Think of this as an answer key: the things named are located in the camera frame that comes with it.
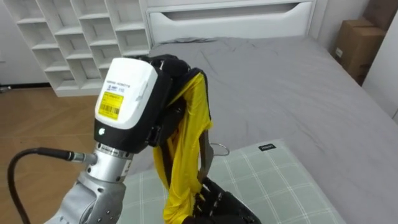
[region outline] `yellow cloth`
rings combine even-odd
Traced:
[[[199,73],[192,78],[172,100],[184,97],[187,102],[185,115],[178,130],[168,138],[170,157],[173,160],[171,186],[165,176],[162,151],[154,148],[154,160],[157,173],[169,191],[163,219],[166,224],[181,224],[192,215],[195,194],[199,193],[201,183],[197,179],[198,156],[200,152],[199,137],[206,129],[211,128],[211,119],[207,103],[205,77]]]

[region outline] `black cable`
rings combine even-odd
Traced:
[[[9,191],[11,194],[12,201],[14,202],[19,215],[21,216],[23,224],[30,224],[30,221],[29,221],[29,217],[26,214],[24,206],[22,205],[22,202],[19,199],[18,192],[17,192],[16,186],[15,186],[14,174],[15,174],[15,168],[17,166],[19,159],[21,159],[24,156],[30,155],[30,154],[50,156],[50,157],[55,157],[58,159],[64,159],[66,161],[71,161],[74,157],[74,152],[71,152],[71,151],[40,147],[40,148],[35,148],[35,149],[23,150],[22,152],[16,154],[11,159],[11,162],[8,165],[8,170],[7,170],[8,188],[9,188]]]

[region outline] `barcode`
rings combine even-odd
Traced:
[[[101,105],[100,108],[102,110],[114,113],[114,114],[119,114],[120,109],[119,108],[114,108],[113,106],[110,105]]]

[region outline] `cardboard box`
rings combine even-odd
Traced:
[[[385,35],[365,19],[343,21],[332,56],[362,85]]]
[[[398,0],[370,0],[363,16],[378,28],[388,30],[398,9]]]

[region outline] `white shelf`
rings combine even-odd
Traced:
[[[103,18],[109,18],[109,13],[107,12],[91,13],[79,17],[79,19],[103,19]]]
[[[69,60],[68,63],[71,67],[72,73],[81,78],[78,82],[81,87],[87,80],[101,78],[100,71],[95,65],[93,59]]]
[[[90,46],[118,44],[109,18],[82,20],[81,26]]]
[[[44,17],[28,17],[19,20],[17,24],[32,24],[32,23],[42,23],[42,22],[45,22]]]
[[[114,58],[149,53],[141,0],[3,0],[57,96],[97,95]]]
[[[4,0],[4,4],[16,23],[36,23],[37,18],[44,18],[35,0]]]
[[[90,43],[90,46],[105,46],[105,45],[117,45],[118,42],[116,39],[107,39],[106,37],[97,37]]]
[[[71,0],[76,15],[81,17],[94,14],[107,14],[104,0]]]
[[[130,30],[116,33],[123,56],[138,56],[149,53],[145,30]]]
[[[101,89],[104,85],[104,81],[100,78],[94,78],[87,80],[85,84],[83,84],[81,89]]]
[[[62,72],[69,71],[69,66],[66,62],[53,62],[50,66],[48,66],[45,72]]]
[[[115,26],[115,31],[144,30],[144,22],[122,22]]]
[[[99,69],[109,68],[111,66],[111,63],[112,63],[112,59],[111,58],[104,59],[103,63],[101,63],[98,66],[98,68]]]
[[[105,0],[115,31],[145,29],[139,0]]]
[[[56,44],[54,36],[46,23],[18,24],[27,45],[32,49],[39,44]]]
[[[79,86],[76,84],[75,80],[64,80],[55,90],[79,90]]]
[[[70,1],[66,0],[37,0],[44,17],[48,21],[50,30],[55,35],[70,34],[80,27]]]
[[[106,75],[108,74],[109,69],[108,68],[104,68],[104,69],[100,69],[99,72],[101,73],[101,78],[104,80],[106,78]]]
[[[93,55],[91,54],[89,49],[87,49],[87,50],[85,50],[85,49],[74,50],[72,53],[70,53],[66,57],[67,60],[87,59],[87,58],[93,58]]]
[[[67,60],[93,58],[83,34],[56,36],[56,39]]]
[[[54,35],[72,35],[72,34],[82,34],[83,30],[80,26],[65,26],[56,31]]]
[[[123,56],[140,56],[149,54],[147,46],[131,47],[123,52]]]
[[[58,44],[51,40],[43,40],[32,47],[32,50],[41,50],[41,49],[57,49]]]

